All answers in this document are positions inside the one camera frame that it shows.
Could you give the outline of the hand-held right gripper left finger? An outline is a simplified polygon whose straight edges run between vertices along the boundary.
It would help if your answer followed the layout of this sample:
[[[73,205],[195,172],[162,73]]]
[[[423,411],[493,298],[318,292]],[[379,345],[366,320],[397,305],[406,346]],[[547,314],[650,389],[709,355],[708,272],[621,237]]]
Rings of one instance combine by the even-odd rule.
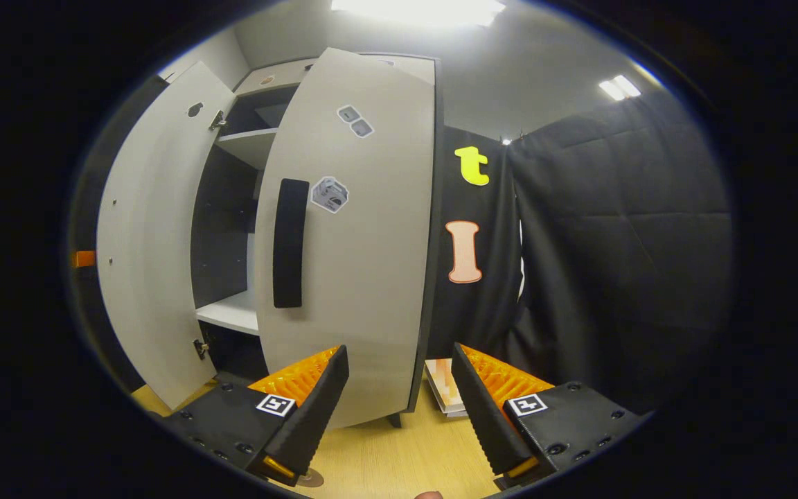
[[[163,424],[244,473],[293,487],[307,475],[348,377],[348,351],[336,345],[250,385],[221,383]]]

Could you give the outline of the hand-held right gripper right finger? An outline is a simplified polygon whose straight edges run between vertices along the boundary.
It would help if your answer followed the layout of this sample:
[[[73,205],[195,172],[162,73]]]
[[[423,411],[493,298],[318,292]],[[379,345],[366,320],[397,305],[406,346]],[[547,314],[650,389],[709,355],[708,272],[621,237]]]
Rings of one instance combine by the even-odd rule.
[[[500,489],[586,464],[649,420],[585,383],[552,385],[459,343],[452,376]]]

